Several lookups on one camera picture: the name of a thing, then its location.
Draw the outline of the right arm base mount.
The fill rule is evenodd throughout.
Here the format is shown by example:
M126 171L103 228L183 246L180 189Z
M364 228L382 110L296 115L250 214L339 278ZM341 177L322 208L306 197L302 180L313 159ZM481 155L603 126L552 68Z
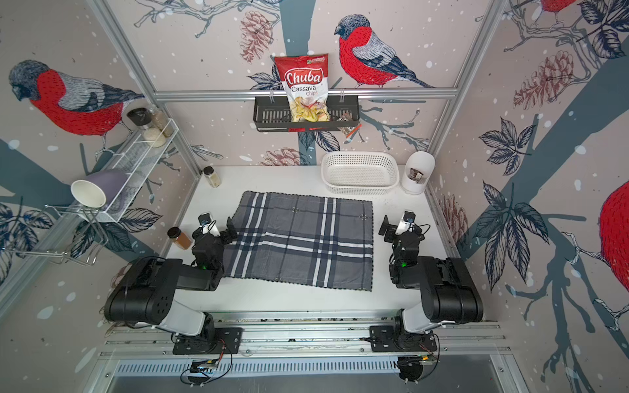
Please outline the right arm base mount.
M375 325L369 329L366 341L373 352L427 352L438 350L433 333L408 333L400 327Z

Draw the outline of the grey plaid pillowcase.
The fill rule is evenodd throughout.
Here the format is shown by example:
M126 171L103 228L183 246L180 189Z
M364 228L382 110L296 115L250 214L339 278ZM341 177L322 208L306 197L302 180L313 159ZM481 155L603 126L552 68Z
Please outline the grey plaid pillowcase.
M373 203L246 191L224 249L224 273L317 288L373 288Z

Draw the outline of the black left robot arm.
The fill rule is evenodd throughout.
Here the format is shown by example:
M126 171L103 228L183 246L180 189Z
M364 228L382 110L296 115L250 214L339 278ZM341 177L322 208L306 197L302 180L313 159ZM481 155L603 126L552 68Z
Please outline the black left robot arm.
M238 239L232 219L219 230L209 214L199 216L193 232L194 261L145 257L132 263L108 296L104 306L107 321L131 328L146 326L192 338L211 340L212 317L176 301L178 290L214 291L224 277L224 249Z

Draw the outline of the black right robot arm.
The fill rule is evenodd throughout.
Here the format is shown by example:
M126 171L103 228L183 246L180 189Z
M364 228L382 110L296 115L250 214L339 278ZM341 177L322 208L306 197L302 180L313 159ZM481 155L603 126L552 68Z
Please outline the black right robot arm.
M399 224L384 216L378 230L384 242L391 244L391 282L399 289L420 292L419 304L401 309L396 316L399 329L409 334L479 323L484 316L481 296L463 260L419 254L429 229L428 224L416 224L414 212L406 211Z

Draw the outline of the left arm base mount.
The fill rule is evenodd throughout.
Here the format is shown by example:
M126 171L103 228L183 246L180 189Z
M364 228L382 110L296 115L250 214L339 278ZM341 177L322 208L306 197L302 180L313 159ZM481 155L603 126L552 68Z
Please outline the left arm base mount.
M174 339L174 355L236 355L242 340L240 327L216 327L211 337L201 334L196 337L178 336Z

